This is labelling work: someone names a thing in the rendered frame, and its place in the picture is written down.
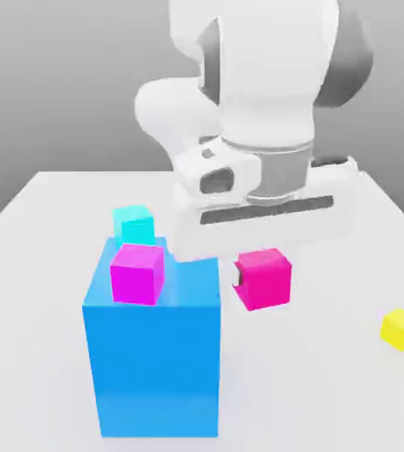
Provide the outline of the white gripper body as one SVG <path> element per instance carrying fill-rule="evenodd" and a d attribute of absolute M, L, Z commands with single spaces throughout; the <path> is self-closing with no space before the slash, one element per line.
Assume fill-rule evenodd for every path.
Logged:
<path fill-rule="evenodd" d="M 177 185 L 170 252 L 185 262 L 342 237 L 355 220 L 356 183 L 354 162 L 323 163 L 298 197 L 274 207 L 203 206 Z"/>

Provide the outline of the small pink cube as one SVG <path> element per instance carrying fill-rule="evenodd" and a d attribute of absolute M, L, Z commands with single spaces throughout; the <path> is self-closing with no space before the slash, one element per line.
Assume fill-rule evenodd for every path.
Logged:
<path fill-rule="evenodd" d="M 276 248 L 238 255 L 239 283 L 234 287 L 248 311 L 290 301 L 292 265 Z"/>

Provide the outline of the small magenta cube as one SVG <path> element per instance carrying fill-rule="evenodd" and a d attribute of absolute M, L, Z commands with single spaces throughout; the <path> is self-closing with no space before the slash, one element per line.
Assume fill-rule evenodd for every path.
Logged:
<path fill-rule="evenodd" d="M 123 244 L 111 261 L 113 300 L 156 305 L 165 280 L 164 249 L 157 245 Z"/>

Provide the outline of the small cyan cube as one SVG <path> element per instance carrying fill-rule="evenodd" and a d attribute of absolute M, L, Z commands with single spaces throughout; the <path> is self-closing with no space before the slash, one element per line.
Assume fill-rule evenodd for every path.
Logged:
<path fill-rule="evenodd" d="M 154 220 L 142 205 L 118 207 L 112 213 L 114 234 L 119 247 L 123 244 L 154 245 Z"/>

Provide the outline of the small yellow cube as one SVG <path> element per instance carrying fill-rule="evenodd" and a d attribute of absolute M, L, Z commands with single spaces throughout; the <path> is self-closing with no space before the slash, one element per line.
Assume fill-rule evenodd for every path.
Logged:
<path fill-rule="evenodd" d="M 404 351 L 404 310 L 387 313 L 382 321 L 380 337 L 395 349 Z"/>

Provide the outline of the large blue box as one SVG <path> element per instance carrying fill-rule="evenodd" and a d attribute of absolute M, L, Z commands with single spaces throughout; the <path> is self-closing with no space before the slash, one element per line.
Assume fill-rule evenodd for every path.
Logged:
<path fill-rule="evenodd" d="M 154 306 L 116 303 L 107 239 L 82 305 L 101 434 L 218 434 L 221 291 L 216 259 L 179 263 L 166 252 Z"/>

